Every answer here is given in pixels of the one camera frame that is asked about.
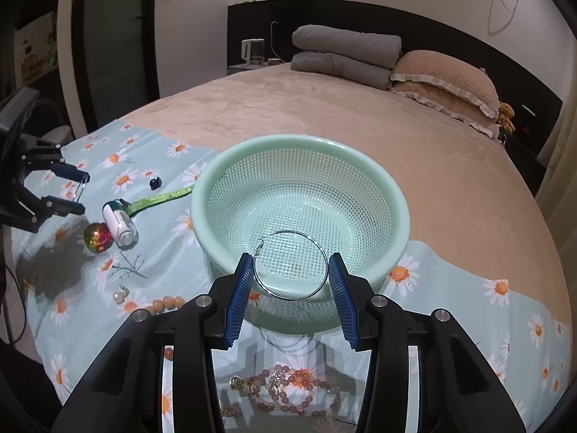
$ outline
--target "pillow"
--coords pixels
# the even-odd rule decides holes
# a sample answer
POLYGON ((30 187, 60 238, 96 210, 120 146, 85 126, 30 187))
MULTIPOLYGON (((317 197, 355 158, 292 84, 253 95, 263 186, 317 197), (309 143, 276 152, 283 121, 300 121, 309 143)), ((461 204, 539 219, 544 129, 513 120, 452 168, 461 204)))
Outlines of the pillow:
POLYGON ((429 50, 407 53, 395 66, 393 81, 429 83, 476 105, 487 117, 498 118, 499 99, 489 77, 462 60, 429 50))
POLYGON ((428 105, 443 114, 450 115, 470 125, 475 128, 475 130, 484 133, 489 138, 497 140, 499 127, 494 120, 488 118, 471 103, 437 86, 406 81, 395 83, 392 92, 414 99, 421 104, 428 105))
POLYGON ((293 71, 339 76, 371 88, 389 88, 391 71, 335 53, 300 52, 292 58, 293 71))
POLYGON ((292 43, 302 50, 336 53, 393 69, 400 57, 401 40, 399 36, 367 34, 310 24, 292 33, 292 43))

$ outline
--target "teddy bear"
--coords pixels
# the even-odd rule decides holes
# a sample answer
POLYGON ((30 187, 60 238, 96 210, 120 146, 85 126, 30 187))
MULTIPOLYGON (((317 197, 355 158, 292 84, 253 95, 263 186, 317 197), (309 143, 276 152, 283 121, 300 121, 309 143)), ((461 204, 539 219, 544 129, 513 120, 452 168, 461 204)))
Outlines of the teddy bear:
POLYGON ((499 117, 497 120, 495 120, 495 122, 498 123, 501 127, 503 127, 503 130, 505 130, 505 132, 507 132, 508 134, 512 134, 515 131, 515 126, 511 121, 513 117, 515 117, 515 111, 513 110, 513 108, 509 104, 500 102, 499 117))

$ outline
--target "pearl earring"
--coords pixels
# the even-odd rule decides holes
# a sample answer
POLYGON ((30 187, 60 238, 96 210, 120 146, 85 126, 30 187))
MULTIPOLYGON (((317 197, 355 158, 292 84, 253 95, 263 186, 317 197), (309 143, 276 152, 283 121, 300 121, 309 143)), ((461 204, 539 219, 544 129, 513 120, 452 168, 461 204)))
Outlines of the pearl earring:
POLYGON ((122 304, 129 293, 128 288, 120 285, 120 291, 114 292, 112 298, 116 304, 122 304))

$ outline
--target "glass door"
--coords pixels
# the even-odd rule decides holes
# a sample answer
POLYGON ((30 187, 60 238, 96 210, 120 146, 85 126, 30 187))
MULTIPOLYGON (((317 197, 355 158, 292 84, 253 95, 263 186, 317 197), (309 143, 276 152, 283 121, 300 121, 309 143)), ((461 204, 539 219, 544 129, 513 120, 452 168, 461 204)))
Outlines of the glass door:
POLYGON ((73 0, 72 48, 88 131, 158 99, 154 0, 73 0))

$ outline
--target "black headboard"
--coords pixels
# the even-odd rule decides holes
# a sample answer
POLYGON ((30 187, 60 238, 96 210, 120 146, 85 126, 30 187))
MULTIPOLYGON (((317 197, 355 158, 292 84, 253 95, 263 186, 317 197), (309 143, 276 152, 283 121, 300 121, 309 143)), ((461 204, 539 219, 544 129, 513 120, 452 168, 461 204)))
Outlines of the black headboard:
POLYGON ((291 35, 299 26, 320 24, 359 32, 396 34, 403 52, 416 49, 446 53, 486 69, 499 99, 515 110, 515 137, 538 154, 559 116, 562 102, 533 74, 490 45, 454 27, 400 9, 343 0, 266 0, 229 6, 228 65, 242 63, 241 41, 265 39, 270 48, 270 23, 276 53, 285 61, 299 52, 291 35), (536 116, 522 107, 526 105, 536 116))

